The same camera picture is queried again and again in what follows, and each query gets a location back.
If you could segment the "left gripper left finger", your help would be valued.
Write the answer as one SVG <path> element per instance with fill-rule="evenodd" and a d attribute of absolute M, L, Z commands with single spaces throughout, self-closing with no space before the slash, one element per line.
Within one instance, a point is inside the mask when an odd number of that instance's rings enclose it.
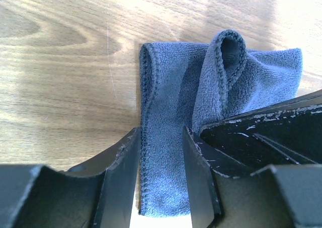
<path fill-rule="evenodd" d="M 1 165 L 1 227 L 129 227 L 140 128 L 71 167 Z"/>

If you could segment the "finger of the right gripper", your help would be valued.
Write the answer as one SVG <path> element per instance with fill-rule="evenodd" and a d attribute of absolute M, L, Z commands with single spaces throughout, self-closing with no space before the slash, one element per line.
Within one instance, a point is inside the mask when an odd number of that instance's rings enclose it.
<path fill-rule="evenodd" d="M 321 91 L 208 124 L 200 136 L 244 165 L 321 164 Z"/>

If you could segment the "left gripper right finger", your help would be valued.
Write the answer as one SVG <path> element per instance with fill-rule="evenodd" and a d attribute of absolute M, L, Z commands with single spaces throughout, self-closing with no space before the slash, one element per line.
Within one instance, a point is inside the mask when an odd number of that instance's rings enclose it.
<path fill-rule="evenodd" d="M 183 129 L 193 227 L 321 227 L 321 165 L 254 172 Z"/>

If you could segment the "dark blue towel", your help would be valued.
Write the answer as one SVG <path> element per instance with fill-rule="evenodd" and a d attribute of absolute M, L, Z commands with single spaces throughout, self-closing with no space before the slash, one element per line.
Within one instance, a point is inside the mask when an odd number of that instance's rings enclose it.
<path fill-rule="evenodd" d="M 182 148 L 185 126 L 201 128 L 295 97 L 302 75 L 299 48 L 246 48 L 237 31 L 211 43 L 155 42 L 140 50 L 140 214 L 190 213 Z"/>

